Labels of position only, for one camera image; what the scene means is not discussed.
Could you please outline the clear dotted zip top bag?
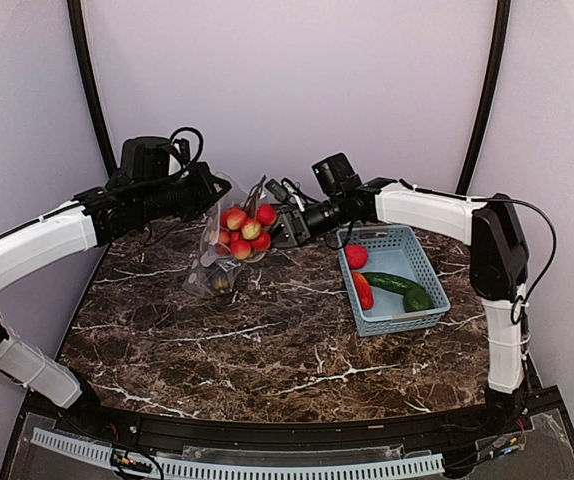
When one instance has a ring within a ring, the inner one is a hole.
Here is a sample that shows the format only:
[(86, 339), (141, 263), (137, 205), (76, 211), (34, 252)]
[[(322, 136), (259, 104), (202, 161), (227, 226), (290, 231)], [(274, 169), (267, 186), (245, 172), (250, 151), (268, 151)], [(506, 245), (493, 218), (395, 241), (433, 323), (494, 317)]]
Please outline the clear dotted zip top bag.
[(224, 173), (217, 173), (217, 176), (228, 180), (232, 184), (231, 190), (224, 195), (208, 212), (206, 225), (201, 233), (199, 246), (197, 250), (196, 259), (193, 261), (189, 274), (183, 283), (183, 289), (196, 297), (208, 298), (220, 295), (213, 295), (205, 286), (204, 268), (210, 266), (215, 261), (234, 260), (230, 257), (219, 257), (215, 253), (214, 246), (210, 243), (210, 235), (216, 231), (217, 228), (217, 210), (220, 203), (229, 203), (230, 201), (238, 203), (241, 202), (249, 193), (241, 189), (238, 184), (228, 175)]

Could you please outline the red toy berry bunch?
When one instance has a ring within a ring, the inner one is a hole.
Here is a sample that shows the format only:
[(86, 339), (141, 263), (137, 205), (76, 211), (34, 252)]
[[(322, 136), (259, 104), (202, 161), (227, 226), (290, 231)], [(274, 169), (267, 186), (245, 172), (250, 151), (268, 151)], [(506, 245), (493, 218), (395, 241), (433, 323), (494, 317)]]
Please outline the red toy berry bunch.
[(278, 213), (265, 198), (266, 180), (262, 176), (241, 202), (218, 205), (217, 228), (209, 241), (219, 257), (254, 263), (269, 251), (269, 230), (276, 224)]

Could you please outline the green toy cucumber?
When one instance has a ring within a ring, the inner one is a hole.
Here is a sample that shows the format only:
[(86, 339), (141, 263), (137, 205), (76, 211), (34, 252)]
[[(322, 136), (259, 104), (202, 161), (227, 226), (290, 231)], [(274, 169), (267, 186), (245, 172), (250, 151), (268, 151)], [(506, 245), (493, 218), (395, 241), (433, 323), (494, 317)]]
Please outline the green toy cucumber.
[(434, 303), (429, 293), (422, 285), (412, 280), (383, 272), (365, 272), (363, 276), (370, 286), (401, 295), (405, 313), (434, 308)]

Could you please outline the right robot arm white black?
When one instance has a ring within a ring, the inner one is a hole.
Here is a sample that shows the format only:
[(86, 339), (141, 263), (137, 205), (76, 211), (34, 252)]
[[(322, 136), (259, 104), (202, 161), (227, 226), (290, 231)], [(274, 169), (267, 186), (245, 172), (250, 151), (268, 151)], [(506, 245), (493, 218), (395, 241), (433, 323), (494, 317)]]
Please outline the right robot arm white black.
[(277, 248), (303, 246), (353, 221), (406, 225), (454, 239), (470, 250), (469, 278), (487, 320), (488, 387), (515, 393), (526, 377), (527, 307), (536, 284), (528, 279), (529, 251), (516, 206), (504, 194), (471, 197), (419, 188), (377, 177), (334, 185), (322, 202), (299, 206), (299, 192), (271, 180), (279, 202), (270, 232)]

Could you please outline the purple toy eggplant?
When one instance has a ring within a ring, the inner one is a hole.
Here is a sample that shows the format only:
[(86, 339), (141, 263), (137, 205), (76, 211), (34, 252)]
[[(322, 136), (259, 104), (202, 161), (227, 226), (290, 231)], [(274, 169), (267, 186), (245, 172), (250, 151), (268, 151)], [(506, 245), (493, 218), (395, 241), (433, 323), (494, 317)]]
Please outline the purple toy eggplant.
[(205, 286), (213, 295), (228, 294), (233, 291), (235, 281), (242, 270), (236, 260), (218, 260), (204, 268)]

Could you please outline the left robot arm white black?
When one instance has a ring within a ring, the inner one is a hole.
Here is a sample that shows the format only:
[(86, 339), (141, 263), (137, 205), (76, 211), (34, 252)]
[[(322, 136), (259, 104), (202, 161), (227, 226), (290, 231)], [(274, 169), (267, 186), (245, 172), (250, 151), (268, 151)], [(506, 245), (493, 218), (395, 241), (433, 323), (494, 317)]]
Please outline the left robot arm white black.
[(123, 236), (167, 217), (201, 216), (231, 189), (202, 161), (158, 180), (133, 180), (123, 170), (107, 185), (84, 191), (53, 210), (0, 234), (0, 372), (53, 405), (87, 436), (108, 427), (107, 412), (83, 397), (76, 375), (51, 353), (22, 339), (25, 327), (12, 319), (12, 301), (31, 287), (73, 265), (73, 256), (91, 258)]

